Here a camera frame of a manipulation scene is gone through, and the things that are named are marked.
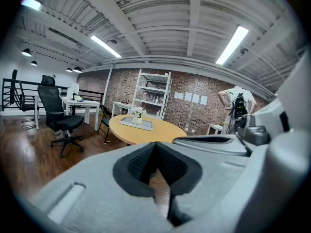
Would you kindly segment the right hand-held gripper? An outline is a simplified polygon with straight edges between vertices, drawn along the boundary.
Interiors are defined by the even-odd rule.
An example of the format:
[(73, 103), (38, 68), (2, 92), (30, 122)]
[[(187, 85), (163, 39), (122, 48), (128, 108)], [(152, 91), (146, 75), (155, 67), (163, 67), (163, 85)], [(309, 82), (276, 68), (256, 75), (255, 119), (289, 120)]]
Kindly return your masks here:
[(306, 52), (278, 91), (290, 130), (262, 150), (225, 196), (175, 228), (177, 233), (304, 232), (310, 223), (311, 54)]

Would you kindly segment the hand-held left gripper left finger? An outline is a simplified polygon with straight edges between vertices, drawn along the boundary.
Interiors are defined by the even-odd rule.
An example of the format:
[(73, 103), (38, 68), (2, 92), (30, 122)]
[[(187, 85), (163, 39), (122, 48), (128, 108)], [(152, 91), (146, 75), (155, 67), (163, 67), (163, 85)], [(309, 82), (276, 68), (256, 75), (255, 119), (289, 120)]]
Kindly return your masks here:
[(88, 157), (47, 183), (32, 199), (35, 218), (57, 233), (165, 233), (155, 191), (140, 181), (154, 143)]

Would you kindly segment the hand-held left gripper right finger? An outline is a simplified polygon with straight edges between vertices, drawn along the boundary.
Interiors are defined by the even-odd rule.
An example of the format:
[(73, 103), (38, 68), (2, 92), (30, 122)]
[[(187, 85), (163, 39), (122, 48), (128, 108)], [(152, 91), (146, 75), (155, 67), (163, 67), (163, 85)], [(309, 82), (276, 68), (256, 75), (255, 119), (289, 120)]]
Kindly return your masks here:
[(247, 166), (249, 157), (155, 143), (156, 165), (170, 187), (168, 220), (184, 224), (222, 199)]

